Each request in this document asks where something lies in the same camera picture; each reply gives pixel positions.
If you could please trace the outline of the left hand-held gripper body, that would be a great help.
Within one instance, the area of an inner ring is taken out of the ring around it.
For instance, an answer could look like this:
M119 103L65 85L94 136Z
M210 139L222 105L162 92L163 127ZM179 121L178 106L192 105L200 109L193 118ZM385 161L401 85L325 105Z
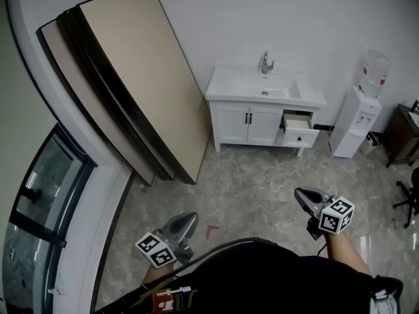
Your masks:
M178 243L160 232L147 232L135 247L156 269L176 261L187 264L194 255L187 242Z

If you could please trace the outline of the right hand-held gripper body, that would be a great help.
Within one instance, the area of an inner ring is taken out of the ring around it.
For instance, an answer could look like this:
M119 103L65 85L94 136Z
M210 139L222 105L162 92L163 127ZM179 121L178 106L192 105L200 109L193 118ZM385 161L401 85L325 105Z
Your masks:
M325 233L339 234L350 225L355 205L345 197L332 197L308 220L306 229L317 240Z

